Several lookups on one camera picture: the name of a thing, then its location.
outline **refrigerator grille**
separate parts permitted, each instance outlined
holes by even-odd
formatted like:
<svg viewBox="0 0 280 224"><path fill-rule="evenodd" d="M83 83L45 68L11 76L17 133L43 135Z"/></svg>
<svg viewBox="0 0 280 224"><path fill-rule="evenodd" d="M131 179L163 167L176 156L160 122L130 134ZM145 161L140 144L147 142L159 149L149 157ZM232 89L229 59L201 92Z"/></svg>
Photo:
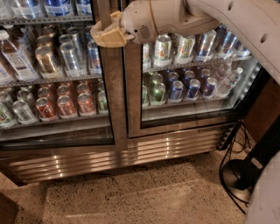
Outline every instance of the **refrigerator grille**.
<svg viewBox="0 0 280 224"><path fill-rule="evenodd" d="M127 150L1 160L24 183L62 179L90 172L179 158L218 150L234 124L175 131L128 141Z"/></svg>

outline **bottle label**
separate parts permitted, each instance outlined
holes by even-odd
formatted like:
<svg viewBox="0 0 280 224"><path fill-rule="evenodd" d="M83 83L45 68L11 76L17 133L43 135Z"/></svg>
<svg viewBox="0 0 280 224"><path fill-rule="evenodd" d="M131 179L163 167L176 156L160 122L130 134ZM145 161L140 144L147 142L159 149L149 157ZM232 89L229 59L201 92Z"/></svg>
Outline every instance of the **bottle label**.
<svg viewBox="0 0 280 224"><path fill-rule="evenodd" d="M38 75L33 68L25 51L19 47L17 52L3 52L5 58L10 62L11 66L17 71L18 78L23 81L35 80Z"/></svg>

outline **terrazzo floor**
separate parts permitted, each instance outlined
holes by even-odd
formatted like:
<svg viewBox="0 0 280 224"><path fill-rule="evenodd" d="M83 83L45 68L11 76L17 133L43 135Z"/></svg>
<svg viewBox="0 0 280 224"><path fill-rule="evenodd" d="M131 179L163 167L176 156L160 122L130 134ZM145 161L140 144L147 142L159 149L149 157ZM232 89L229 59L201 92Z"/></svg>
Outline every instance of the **terrazzo floor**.
<svg viewBox="0 0 280 224"><path fill-rule="evenodd" d="M245 216L219 180L224 153L213 151L22 187L0 173L0 192L19 205L17 224L241 224Z"/></svg>

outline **soda can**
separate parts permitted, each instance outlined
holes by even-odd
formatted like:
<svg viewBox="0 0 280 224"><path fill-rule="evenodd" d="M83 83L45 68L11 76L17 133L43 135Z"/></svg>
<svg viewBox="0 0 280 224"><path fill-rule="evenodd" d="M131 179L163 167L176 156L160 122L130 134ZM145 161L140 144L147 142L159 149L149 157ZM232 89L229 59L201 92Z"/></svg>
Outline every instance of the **soda can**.
<svg viewBox="0 0 280 224"><path fill-rule="evenodd" d="M81 63L74 44L64 43L60 46L60 50L68 70L81 70Z"/></svg>
<svg viewBox="0 0 280 224"><path fill-rule="evenodd" d="M36 0L14 0L14 3L17 7L34 7L38 4Z"/></svg>
<svg viewBox="0 0 280 224"><path fill-rule="evenodd" d="M60 70L60 64L49 46L38 47L35 51L35 56L42 73L53 74Z"/></svg>
<svg viewBox="0 0 280 224"><path fill-rule="evenodd" d="M98 91L101 92L101 91L104 91L104 90L105 90L104 82L103 81L99 81L98 82Z"/></svg>
<svg viewBox="0 0 280 224"><path fill-rule="evenodd" d="M45 9L51 15L61 17L70 13L71 9L67 7L69 4L70 0L45 0Z"/></svg>
<svg viewBox="0 0 280 224"><path fill-rule="evenodd" d="M80 31L77 27L70 27L66 30L67 34L70 34L72 36L73 39L73 43L77 49L78 53L81 53L82 58L80 58L80 61L83 61L83 47L82 47L82 43L81 43L81 35L80 35Z"/></svg>
<svg viewBox="0 0 280 224"><path fill-rule="evenodd" d="M58 106L61 116L72 116L76 114L73 101L68 95L62 95L59 97Z"/></svg>
<svg viewBox="0 0 280 224"><path fill-rule="evenodd" d="M170 72L168 74L168 81L170 83L173 83L174 81L177 81L179 79L179 75L176 72Z"/></svg>
<svg viewBox="0 0 280 224"><path fill-rule="evenodd" d="M188 87L190 84L190 80L195 78L195 73L191 70L186 70L184 73L184 83Z"/></svg>
<svg viewBox="0 0 280 224"><path fill-rule="evenodd" d="M13 109L21 123L35 123L37 121L36 116L26 101L15 101Z"/></svg>
<svg viewBox="0 0 280 224"><path fill-rule="evenodd" d="M177 57L182 59L191 57L194 44L194 35L180 36L177 47Z"/></svg>
<svg viewBox="0 0 280 224"><path fill-rule="evenodd" d="M55 46L54 46L54 43L53 43L53 39L50 38L49 36L47 35L44 35L44 36L41 36L41 37L38 37L36 39L36 45L37 47L40 47L40 46L49 46L53 52L55 52Z"/></svg>
<svg viewBox="0 0 280 224"><path fill-rule="evenodd" d="M41 87L38 90L38 98L47 98L49 101L54 102L54 96L52 91L48 87Z"/></svg>
<svg viewBox="0 0 280 224"><path fill-rule="evenodd" d="M57 119L57 115L54 109L54 106L51 101L47 98L38 98L36 100L36 108L40 114L40 117L47 119L49 121Z"/></svg>
<svg viewBox="0 0 280 224"><path fill-rule="evenodd" d="M63 34L63 35L61 35L59 37L59 42L60 42L61 45L64 44L64 43L68 43L68 42L70 42L72 44L74 43L73 42L73 38L72 38L72 36L70 34Z"/></svg>
<svg viewBox="0 0 280 224"><path fill-rule="evenodd" d="M172 41L167 34L159 35L155 45L155 59L168 60L171 56Z"/></svg>
<svg viewBox="0 0 280 224"><path fill-rule="evenodd" d="M78 87L77 87L77 93L78 95L80 94L89 94L91 95L91 91L90 91L90 88L87 84L83 83L83 84L79 84Z"/></svg>
<svg viewBox="0 0 280 224"><path fill-rule="evenodd" d="M143 44L143 64L150 63L150 46L149 43Z"/></svg>
<svg viewBox="0 0 280 224"><path fill-rule="evenodd" d="M165 84L158 83L151 90L150 100L152 102L163 102L165 100Z"/></svg>
<svg viewBox="0 0 280 224"><path fill-rule="evenodd" d="M88 50L89 68L101 70L102 66L100 63L100 57L99 57L97 44L94 41L89 41L87 43L87 50Z"/></svg>
<svg viewBox="0 0 280 224"><path fill-rule="evenodd" d="M196 39L196 54L197 56L206 57L211 52L211 48L216 36L216 31L209 31L200 34Z"/></svg>
<svg viewBox="0 0 280 224"><path fill-rule="evenodd" d="M222 41L224 35L225 35L225 32L227 30L227 27L224 25L224 24L220 24L216 29L216 37L213 41L213 45L212 45L212 49L215 49L218 44Z"/></svg>
<svg viewBox="0 0 280 224"><path fill-rule="evenodd" d="M237 37L229 30L226 30L223 40L216 48L217 53L231 53Z"/></svg>
<svg viewBox="0 0 280 224"><path fill-rule="evenodd" d="M209 69L204 68L200 71L202 92L207 91L207 79L210 77L210 75L211 75L211 72Z"/></svg>
<svg viewBox="0 0 280 224"><path fill-rule="evenodd" d="M31 108L33 109L35 106L35 99L34 96L31 92L29 92L28 90L19 90L17 92L17 99L19 101L24 101L27 102L29 104L29 106L31 106Z"/></svg>
<svg viewBox="0 0 280 224"><path fill-rule="evenodd" d="M0 102L4 104L8 109L12 110L12 104L14 103L14 101L8 93L4 91L0 92Z"/></svg>
<svg viewBox="0 0 280 224"><path fill-rule="evenodd" d="M170 100L181 99L181 96L183 93L183 87L184 87L184 85L180 80L175 80L171 86L171 91L169 93L169 99Z"/></svg>
<svg viewBox="0 0 280 224"><path fill-rule="evenodd" d="M17 121L11 111L0 102L0 126L8 128L16 123Z"/></svg>
<svg viewBox="0 0 280 224"><path fill-rule="evenodd" d="M71 89L69 86L60 86L57 89L57 95L58 96L62 96L62 95L68 95L68 96L72 96L71 94Z"/></svg>
<svg viewBox="0 0 280 224"><path fill-rule="evenodd" d="M142 85L142 104L147 104L148 101L148 89L145 85Z"/></svg>
<svg viewBox="0 0 280 224"><path fill-rule="evenodd" d="M77 9L84 15L92 14L90 0L76 0Z"/></svg>
<svg viewBox="0 0 280 224"><path fill-rule="evenodd" d="M92 95L90 94L79 94L78 104L80 114L93 114L95 112L95 105L93 104Z"/></svg>
<svg viewBox="0 0 280 224"><path fill-rule="evenodd" d="M108 113L108 104L107 104L107 98L106 98L106 94L105 91L101 91L98 94L98 110L99 112L102 114L106 114Z"/></svg>
<svg viewBox="0 0 280 224"><path fill-rule="evenodd" d="M93 26L92 25L88 25L86 28L85 28L85 35L86 35L86 40L87 40L87 43L89 41L94 41L91 34L90 34L90 30Z"/></svg>
<svg viewBox="0 0 280 224"><path fill-rule="evenodd" d="M196 79L190 81L190 85L186 91L186 99L196 99L199 96L200 82Z"/></svg>
<svg viewBox="0 0 280 224"><path fill-rule="evenodd" d="M206 80L206 92L203 92L202 96L211 98L214 96L218 81L215 78L209 77Z"/></svg>
<svg viewBox="0 0 280 224"><path fill-rule="evenodd" d="M60 45L60 41L59 41L59 37L56 33L56 29L55 27L53 27L52 25L48 25L48 26L44 26L42 28L42 34L43 36L46 35L49 38L52 39L52 42L56 45L59 46Z"/></svg>

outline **electrical cord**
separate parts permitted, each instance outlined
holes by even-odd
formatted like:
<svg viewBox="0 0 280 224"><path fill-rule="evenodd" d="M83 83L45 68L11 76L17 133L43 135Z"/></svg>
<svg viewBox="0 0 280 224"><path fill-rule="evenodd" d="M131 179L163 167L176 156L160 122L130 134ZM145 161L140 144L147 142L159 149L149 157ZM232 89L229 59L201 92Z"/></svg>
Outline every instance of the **electrical cord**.
<svg viewBox="0 0 280 224"><path fill-rule="evenodd" d="M231 144L227 147L227 153L225 154L224 158L222 159L222 161L221 161L221 163L220 163L219 177L220 177L220 183L221 183L221 185L223 186L223 188L224 188L224 190L226 191L226 193L227 193L227 195L229 196L229 198L236 204L236 206L241 210L241 212L242 212L243 214L245 214L245 211L244 211L244 210L242 209L242 207L237 203L236 200L239 200L240 202L244 203L244 205L245 205L246 207L248 207L248 202L245 201L245 200L242 200L242 199L238 198L237 196L235 196L235 195L228 189L228 187L227 187L227 185L226 185L226 183L225 183L225 181L224 181L224 179L223 179L223 176L222 176L222 167L223 167L223 165L224 165L224 163L225 163L225 160L226 160L227 156L228 156L228 161L230 161L230 160L231 160L231 155L232 155L232 153L237 153L237 154L239 154L239 153L243 152L243 151L246 149L246 146L247 146L247 145L249 146L249 148L251 148L251 143L250 143L250 141L249 141L249 137L248 137L248 134L247 134L247 131L246 131L246 127L245 127L244 123L242 124L241 129L242 129L243 134L244 134L245 143L244 143L244 144L239 143L238 141L236 141L236 135L234 136L234 138L233 138ZM238 143L240 146L242 146L242 149L239 150L239 151L233 150L234 143ZM237 179L240 179L240 178L237 176L237 174L235 173L235 170L233 169L233 167L231 166L231 164L229 164L229 166L230 166L230 169L232 170L233 174L235 175L235 177L236 177Z"/></svg>

